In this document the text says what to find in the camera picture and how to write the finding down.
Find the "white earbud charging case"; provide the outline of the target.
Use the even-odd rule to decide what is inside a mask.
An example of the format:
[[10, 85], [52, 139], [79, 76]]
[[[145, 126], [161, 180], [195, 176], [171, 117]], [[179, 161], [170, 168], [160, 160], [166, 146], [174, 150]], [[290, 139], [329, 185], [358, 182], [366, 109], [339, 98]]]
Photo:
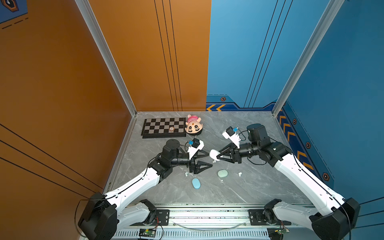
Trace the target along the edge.
[[220, 152], [217, 151], [217, 150], [211, 150], [211, 151], [210, 151], [210, 158], [213, 159], [213, 163], [216, 163], [217, 161], [220, 161], [220, 160], [218, 159], [218, 155], [219, 155], [219, 154], [220, 154]]

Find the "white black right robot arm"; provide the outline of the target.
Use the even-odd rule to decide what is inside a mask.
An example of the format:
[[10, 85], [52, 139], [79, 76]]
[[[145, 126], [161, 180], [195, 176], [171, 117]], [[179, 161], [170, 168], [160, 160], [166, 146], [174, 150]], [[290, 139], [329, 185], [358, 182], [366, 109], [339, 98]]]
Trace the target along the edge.
[[274, 199], [264, 206], [264, 222], [277, 225], [282, 221], [310, 229], [322, 240], [341, 240], [352, 235], [360, 208], [353, 198], [346, 199], [310, 172], [281, 142], [272, 140], [261, 124], [247, 126], [249, 142], [241, 144], [238, 131], [229, 127], [223, 132], [231, 143], [223, 149], [210, 151], [215, 161], [240, 163], [243, 158], [258, 156], [285, 175], [314, 205], [313, 209]]

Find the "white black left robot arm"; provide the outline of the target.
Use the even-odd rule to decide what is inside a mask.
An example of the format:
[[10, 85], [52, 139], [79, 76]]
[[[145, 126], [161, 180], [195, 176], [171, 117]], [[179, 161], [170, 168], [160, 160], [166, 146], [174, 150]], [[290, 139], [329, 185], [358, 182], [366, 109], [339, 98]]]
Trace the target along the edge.
[[201, 159], [209, 156], [204, 151], [204, 142], [193, 139], [184, 151], [180, 142], [171, 139], [161, 153], [150, 160], [138, 176], [106, 194], [99, 192], [86, 199], [80, 218], [75, 218], [75, 229], [89, 240], [110, 240], [115, 233], [134, 224], [151, 225], [156, 221], [157, 208], [149, 200], [130, 203], [147, 190], [166, 179], [177, 166], [186, 166], [192, 174], [199, 174], [213, 165]]

